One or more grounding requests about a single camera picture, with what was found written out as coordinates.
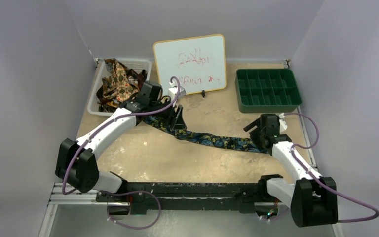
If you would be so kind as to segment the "blue floral necktie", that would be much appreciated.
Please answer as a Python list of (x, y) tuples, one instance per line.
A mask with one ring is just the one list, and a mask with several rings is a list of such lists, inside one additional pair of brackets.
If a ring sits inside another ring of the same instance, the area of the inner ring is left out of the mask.
[(171, 130), (165, 125), (161, 118), (154, 116), (149, 116), (144, 120), (144, 123), (172, 135), (178, 140), (220, 149), (268, 154), (267, 149), (255, 145), (250, 138), (218, 136), (210, 133), (192, 132), (188, 130)]

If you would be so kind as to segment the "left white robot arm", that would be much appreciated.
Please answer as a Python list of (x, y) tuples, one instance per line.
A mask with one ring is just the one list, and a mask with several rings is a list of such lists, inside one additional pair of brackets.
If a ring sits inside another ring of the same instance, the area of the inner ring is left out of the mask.
[(105, 171), (99, 171), (97, 160), (117, 138), (153, 116), (159, 118), (166, 128), (185, 130), (182, 106), (177, 99), (185, 95), (179, 79), (172, 76), (169, 96), (171, 101), (161, 103), (158, 96), (161, 85), (150, 81), (134, 96), (123, 102), (102, 124), (75, 140), (65, 139), (60, 144), (55, 174), (62, 179), (62, 193), (74, 191), (86, 193), (90, 190), (108, 192), (110, 198), (121, 202), (127, 197), (124, 179)]

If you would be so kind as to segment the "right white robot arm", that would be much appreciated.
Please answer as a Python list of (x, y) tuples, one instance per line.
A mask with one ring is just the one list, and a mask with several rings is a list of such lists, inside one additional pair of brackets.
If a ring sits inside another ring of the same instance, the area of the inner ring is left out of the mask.
[(292, 139), (284, 134), (287, 124), (283, 117), (283, 114), (262, 114), (244, 127), (254, 144), (277, 159), (292, 179), (288, 183), (281, 175), (262, 176), (257, 194), (264, 201), (275, 197), (287, 205), (298, 227), (335, 224), (338, 200), (330, 189), (337, 189), (336, 182), (313, 169), (294, 148)]

